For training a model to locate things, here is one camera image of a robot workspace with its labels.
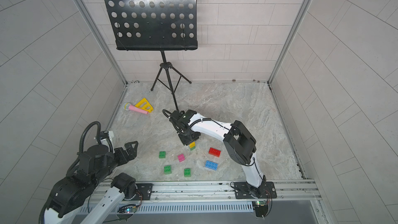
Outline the pink lego brick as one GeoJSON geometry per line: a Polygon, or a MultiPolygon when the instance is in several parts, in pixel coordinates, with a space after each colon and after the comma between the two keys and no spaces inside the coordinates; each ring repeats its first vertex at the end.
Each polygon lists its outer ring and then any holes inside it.
{"type": "Polygon", "coordinates": [[[179,154],[177,158],[178,158],[178,161],[179,161],[179,162],[185,161],[185,156],[184,156],[184,154],[179,154]]]}

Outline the red lego brick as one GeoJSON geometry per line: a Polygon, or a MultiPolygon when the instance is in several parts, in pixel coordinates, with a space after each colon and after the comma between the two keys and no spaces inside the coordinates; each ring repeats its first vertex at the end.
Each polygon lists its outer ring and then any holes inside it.
{"type": "Polygon", "coordinates": [[[221,155],[221,151],[220,150],[212,148],[212,147],[209,149],[208,153],[210,155],[212,155],[212,156],[215,156],[215,157],[220,157],[220,155],[221,155]]]}

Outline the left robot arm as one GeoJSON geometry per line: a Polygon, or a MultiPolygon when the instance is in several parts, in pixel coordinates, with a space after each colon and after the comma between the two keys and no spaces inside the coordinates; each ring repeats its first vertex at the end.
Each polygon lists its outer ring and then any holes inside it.
{"type": "MultiPolygon", "coordinates": [[[[70,224],[99,184],[115,168],[136,158],[137,149],[138,141],[115,148],[110,132],[102,131],[99,121],[88,124],[80,137],[77,159],[68,168],[65,177],[53,186],[40,211],[38,223],[70,224]]],[[[87,215],[86,221],[100,224],[121,201],[135,197],[141,201],[144,199],[135,178],[120,173],[113,178],[105,196],[87,215]]]]}

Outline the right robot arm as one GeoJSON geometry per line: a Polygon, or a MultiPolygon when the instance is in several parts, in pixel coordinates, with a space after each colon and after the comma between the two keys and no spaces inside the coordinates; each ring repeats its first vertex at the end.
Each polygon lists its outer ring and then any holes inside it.
{"type": "Polygon", "coordinates": [[[163,110],[162,113],[172,123],[183,145],[195,142],[201,134],[223,142],[229,157],[241,165],[246,176],[245,182],[234,182],[237,193],[246,199],[275,199],[277,194],[272,182],[267,182],[261,172],[256,155],[256,139],[245,125],[236,120],[224,123],[206,118],[193,110],[163,110]]]}

